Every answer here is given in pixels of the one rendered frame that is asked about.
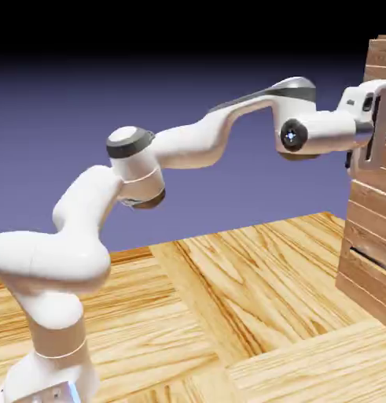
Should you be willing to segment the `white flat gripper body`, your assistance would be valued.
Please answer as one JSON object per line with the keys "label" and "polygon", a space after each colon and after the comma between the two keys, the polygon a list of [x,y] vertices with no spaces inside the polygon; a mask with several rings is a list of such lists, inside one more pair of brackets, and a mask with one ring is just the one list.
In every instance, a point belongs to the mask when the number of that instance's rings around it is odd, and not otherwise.
{"label": "white flat gripper body", "polygon": [[355,88],[356,135],[347,168],[351,177],[364,171],[376,171],[382,166],[386,146],[386,79],[375,79]]}

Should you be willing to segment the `light wood drawer front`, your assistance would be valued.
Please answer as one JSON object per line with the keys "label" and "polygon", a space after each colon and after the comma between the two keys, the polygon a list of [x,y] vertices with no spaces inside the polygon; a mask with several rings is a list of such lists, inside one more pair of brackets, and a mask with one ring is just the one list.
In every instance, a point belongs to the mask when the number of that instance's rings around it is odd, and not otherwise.
{"label": "light wood drawer front", "polygon": [[[363,81],[386,79],[386,35],[369,41]],[[386,193],[386,146],[384,148],[382,166],[376,171],[364,171],[352,177],[361,183]]]}
{"label": "light wood drawer front", "polygon": [[353,249],[340,255],[336,286],[386,326],[386,271]]}
{"label": "light wood drawer front", "polygon": [[354,180],[347,205],[344,237],[386,267],[386,193]]}

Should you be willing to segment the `light wood cabinet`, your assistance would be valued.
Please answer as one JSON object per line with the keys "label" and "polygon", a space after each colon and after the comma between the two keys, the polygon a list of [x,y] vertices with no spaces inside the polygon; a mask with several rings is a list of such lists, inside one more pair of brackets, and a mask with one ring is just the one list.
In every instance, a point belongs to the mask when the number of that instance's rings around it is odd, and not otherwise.
{"label": "light wood cabinet", "polygon": [[351,181],[336,286],[386,326],[386,146],[380,169]]}

